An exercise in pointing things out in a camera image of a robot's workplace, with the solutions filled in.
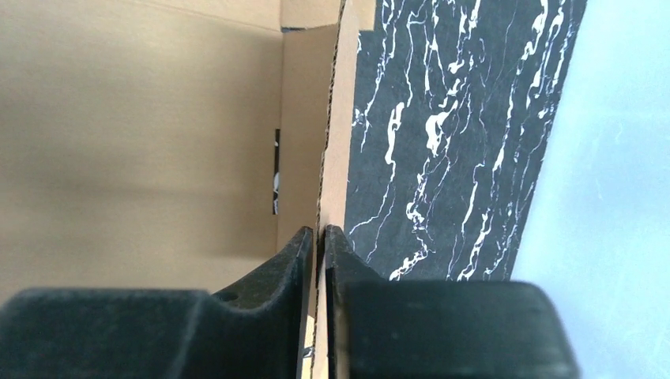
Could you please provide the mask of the brown cardboard box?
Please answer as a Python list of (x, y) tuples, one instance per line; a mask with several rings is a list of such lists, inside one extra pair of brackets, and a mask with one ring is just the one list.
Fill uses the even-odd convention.
[(215, 293), (309, 227), (308, 315), (375, 8), (2, 2), (1, 308), (33, 288)]

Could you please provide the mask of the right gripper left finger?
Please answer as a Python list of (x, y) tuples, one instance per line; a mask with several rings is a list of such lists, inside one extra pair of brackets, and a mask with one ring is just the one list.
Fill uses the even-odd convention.
[(313, 231), (215, 293), (33, 288), (1, 308), (4, 378), (298, 378)]

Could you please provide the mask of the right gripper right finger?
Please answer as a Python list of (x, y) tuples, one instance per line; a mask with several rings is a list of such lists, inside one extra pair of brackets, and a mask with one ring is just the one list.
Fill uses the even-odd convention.
[(331, 378), (579, 378), (557, 310), (531, 283), (383, 279), (324, 230)]

